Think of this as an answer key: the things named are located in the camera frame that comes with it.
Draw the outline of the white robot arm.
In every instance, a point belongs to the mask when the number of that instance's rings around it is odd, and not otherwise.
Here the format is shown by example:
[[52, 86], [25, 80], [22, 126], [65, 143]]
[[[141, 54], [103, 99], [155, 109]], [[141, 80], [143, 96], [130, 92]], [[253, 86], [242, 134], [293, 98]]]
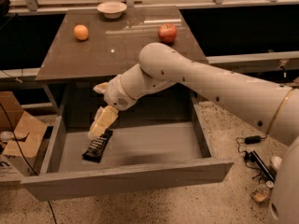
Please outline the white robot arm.
[[161, 43], [150, 43], [138, 63], [94, 90], [104, 95], [88, 137], [100, 136], [118, 112], [144, 95], [180, 83], [219, 105], [288, 150], [278, 167], [269, 205], [269, 224], [299, 224], [299, 90], [209, 64], [194, 62]]

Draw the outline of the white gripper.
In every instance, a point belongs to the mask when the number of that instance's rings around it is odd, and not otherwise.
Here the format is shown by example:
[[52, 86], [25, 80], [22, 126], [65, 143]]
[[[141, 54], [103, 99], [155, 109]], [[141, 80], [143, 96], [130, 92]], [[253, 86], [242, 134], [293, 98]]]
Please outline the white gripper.
[[93, 90], [96, 93], [104, 94], [104, 100], [108, 105], [106, 107], [100, 107], [97, 110], [94, 121], [88, 132], [88, 138], [90, 140], [102, 135], [117, 119], [119, 111], [127, 110], [136, 103], [136, 100], [131, 98], [124, 90], [120, 75], [112, 78], [109, 82], [95, 85]]

